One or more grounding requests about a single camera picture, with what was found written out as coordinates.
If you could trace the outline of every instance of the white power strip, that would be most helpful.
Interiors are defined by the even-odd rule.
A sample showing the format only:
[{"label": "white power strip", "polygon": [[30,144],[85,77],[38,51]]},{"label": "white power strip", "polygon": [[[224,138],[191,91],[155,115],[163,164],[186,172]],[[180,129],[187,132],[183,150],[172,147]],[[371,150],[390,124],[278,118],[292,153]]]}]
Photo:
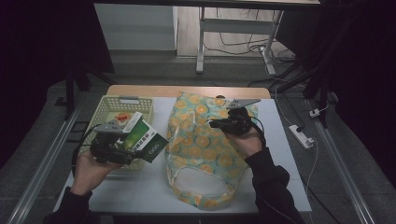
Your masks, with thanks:
[{"label": "white power strip", "polygon": [[307,138],[303,132],[297,132],[297,128],[297,125],[289,126],[289,130],[293,133],[293,135],[297,138],[301,145],[305,149],[311,148],[314,145],[314,139]]}]

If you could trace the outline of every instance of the hand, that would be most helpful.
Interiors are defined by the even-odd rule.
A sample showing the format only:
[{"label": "hand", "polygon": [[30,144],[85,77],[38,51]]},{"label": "hand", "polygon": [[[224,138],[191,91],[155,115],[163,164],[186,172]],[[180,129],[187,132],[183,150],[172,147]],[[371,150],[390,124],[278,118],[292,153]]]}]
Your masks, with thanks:
[{"label": "hand", "polygon": [[233,140],[236,143],[240,152],[246,157],[262,150],[260,135],[254,128],[250,128],[247,133],[239,136],[230,133],[224,134],[228,139]]},{"label": "hand", "polygon": [[99,163],[91,151],[81,153],[78,156],[75,179],[70,192],[77,195],[86,195],[96,189],[112,170],[120,168],[121,164]]}]

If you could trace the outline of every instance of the beige basket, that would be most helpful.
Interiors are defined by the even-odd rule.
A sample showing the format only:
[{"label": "beige basket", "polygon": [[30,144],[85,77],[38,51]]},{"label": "beige basket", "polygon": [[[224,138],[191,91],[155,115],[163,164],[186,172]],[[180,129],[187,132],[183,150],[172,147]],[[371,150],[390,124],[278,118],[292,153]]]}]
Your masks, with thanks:
[{"label": "beige basket", "polygon": [[[95,113],[88,126],[88,130],[97,124],[109,122],[115,118],[120,112],[129,113],[131,116],[134,112],[140,112],[143,114],[143,119],[151,124],[152,119],[152,99],[145,97],[133,97],[133,96],[118,96],[118,95],[105,95],[102,97],[99,106],[96,108]],[[83,143],[83,147],[80,148],[79,152],[84,152],[90,147],[91,141],[96,136],[96,133],[90,133]],[[141,170],[145,164],[145,161],[136,159],[131,162],[130,165],[124,165],[124,170],[137,171]]]}]

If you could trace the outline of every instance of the white wall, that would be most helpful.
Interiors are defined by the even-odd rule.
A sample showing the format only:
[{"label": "white wall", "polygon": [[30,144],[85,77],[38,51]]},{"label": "white wall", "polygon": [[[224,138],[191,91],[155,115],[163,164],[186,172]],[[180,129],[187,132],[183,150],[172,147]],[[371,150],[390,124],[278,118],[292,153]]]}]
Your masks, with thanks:
[{"label": "white wall", "polygon": [[177,48],[177,8],[95,4],[109,49]]}]

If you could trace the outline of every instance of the black sleeve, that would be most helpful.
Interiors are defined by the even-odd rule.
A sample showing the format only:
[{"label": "black sleeve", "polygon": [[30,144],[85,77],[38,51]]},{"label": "black sleeve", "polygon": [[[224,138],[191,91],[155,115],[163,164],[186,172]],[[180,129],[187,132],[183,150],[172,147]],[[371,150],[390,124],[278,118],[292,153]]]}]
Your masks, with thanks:
[{"label": "black sleeve", "polygon": [[91,196],[92,192],[80,196],[70,192],[67,187],[59,209],[44,217],[43,224],[99,224],[99,216],[89,210]]},{"label": "black sleeve", "polygon": [[290,175],[281,166],[275,166],[269,148],[265,147],[245,159],[253,172],[256,204],[263,223],[304,223],[286,189]]}]

